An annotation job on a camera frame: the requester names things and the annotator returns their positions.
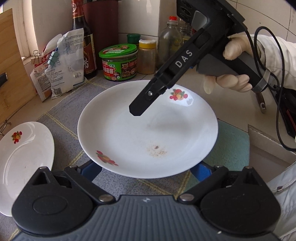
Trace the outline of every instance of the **glove finger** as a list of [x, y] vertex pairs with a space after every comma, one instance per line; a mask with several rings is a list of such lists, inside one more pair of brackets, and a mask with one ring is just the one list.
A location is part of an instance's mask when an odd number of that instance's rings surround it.
[[204, 75], [204, 90], [207, 94], [211, 94], [216, 85], [216, 77]]
[[237, 85], [230, 88], [230, 89], [235, 90], [235, 91], [239, 91], [242, 88], [244, 88], [248, 84], [248, 82], [250, 80], [250, 77], [247, 76], [246, 74], [238, 75], [237, 78], [238, 78]]
[[236, 86], [238, 83], [238, 78], [232, 74], [224, 74], [217, 77], [217, 84], [223, 88], [231, 88]]
[[239, 90], [239, 92], [241, 92], [241, 93], [248, 92], [252, 88], [253, 88], [253, 86], [251, 84], [247, 83], [247, 85], [244, 88], [242, 88], [241, 90]]
[[234, 60], [244, 51], [253, 56], [247, 36], [242, 35], [231, 39], [231, 41], [225, 46], [223, 56], [225, 59]]

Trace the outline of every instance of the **plate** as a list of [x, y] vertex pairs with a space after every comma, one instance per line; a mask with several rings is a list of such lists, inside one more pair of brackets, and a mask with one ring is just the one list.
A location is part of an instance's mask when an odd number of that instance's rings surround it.
[[0, 213], [11, 216], [11, 208], [38, 167], [52, 168], [54, 139], [39, 122], [26, 122], [0, 140]]
[[114, 173], [161, 178], [184, 172], [202, 161], [218, 135], [217, 118], [194, 92], [175, 85], [141, 115], [129, 105], [149, 80], [111, 87], [93, 98], [78, 121], [85, 153]]

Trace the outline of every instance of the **dark glass bottle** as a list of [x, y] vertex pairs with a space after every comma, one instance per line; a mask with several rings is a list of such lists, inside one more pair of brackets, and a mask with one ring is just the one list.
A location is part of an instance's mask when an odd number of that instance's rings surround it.
[[87, 79], [95, 77], [97, 74], [96, 54], [94, 50], [93, 34], [87, 24], [82, 8], [83, 0], [72, 0], [73, 8], [73, 27], [72, 30], [83, 28], [83, 58], [84, 58], [84, 76]]

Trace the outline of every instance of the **wooden board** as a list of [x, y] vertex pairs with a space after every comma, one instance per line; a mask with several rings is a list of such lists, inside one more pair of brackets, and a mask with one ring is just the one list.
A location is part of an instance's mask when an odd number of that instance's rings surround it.
[[5, 72], [8, 81], [0, 87], [0, 124], [36, 95], [18, 49], [12, 9], [0, 14], [0, 74]]

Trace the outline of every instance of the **person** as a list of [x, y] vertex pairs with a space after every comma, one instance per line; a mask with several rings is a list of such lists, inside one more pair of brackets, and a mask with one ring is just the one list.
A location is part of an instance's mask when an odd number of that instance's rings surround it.
[[[277, 40], [283, 50], [285, 60], [284, 87], [296, 90], [296, 43], [287, 42], [279, 37]], [[270, 72], [273, 72], [281, 81], [282, 60], [273, 37], [258, 35], [257, 47], [260, 60], [267, 68], [267, 79]], [[225, 46], [223, 56], [225, 59], [233, 60], [244, 51], [253, 56], [248, 37], [239, 35], [232, 38]], [[248, 83], [249, 79], [245, 74], [239, 76], [226, 74], [219, 77], [205, 75], [204, 90], [210, 94], [218, 84], [223, 88], [247, 92], [252, 89], [252, 85]], [[296, 241], [296, 162], [267, 185], [281, 206], [281, 216], [274, 230], [275, 235], [282, 241]]]

